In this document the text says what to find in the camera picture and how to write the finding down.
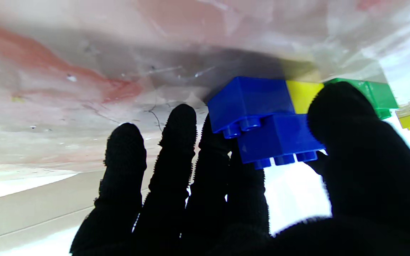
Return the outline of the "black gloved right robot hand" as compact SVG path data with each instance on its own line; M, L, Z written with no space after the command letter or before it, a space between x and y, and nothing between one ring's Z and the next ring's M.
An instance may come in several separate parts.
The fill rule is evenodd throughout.
M207 118L195 155L195 109L179 104L159 143L149 193L144 139L135 124L109 136L94 209L73 256L410 256L410 148L348 82L326 85L306 115L326 154L308 162L322 177L331 217L269 232L265 175L242 164L236 141Z

